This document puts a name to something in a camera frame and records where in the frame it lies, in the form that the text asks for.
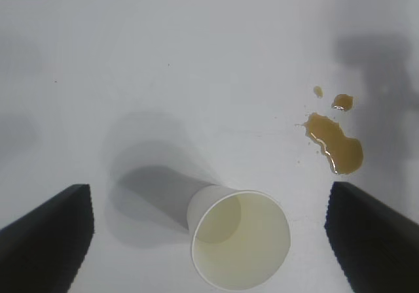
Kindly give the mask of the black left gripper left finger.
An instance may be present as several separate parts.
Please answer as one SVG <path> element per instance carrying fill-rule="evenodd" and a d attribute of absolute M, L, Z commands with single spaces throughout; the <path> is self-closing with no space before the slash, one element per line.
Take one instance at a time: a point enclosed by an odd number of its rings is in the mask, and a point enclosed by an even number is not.
<path fill-rule="evenodd" d="M 93 235 L 90 186 L 74 184 L 1 229 L 1 291 L 68 292 Z"/>

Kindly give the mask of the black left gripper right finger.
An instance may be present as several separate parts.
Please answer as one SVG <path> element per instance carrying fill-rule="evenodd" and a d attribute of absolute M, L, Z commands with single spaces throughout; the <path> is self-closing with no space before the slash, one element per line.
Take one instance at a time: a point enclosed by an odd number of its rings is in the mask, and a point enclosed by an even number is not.
<path fill-rule="evenodd" d="M 418 225 L 349 182 L 334 182 L 325 232 L 354 292 L 418 291 Z"/>

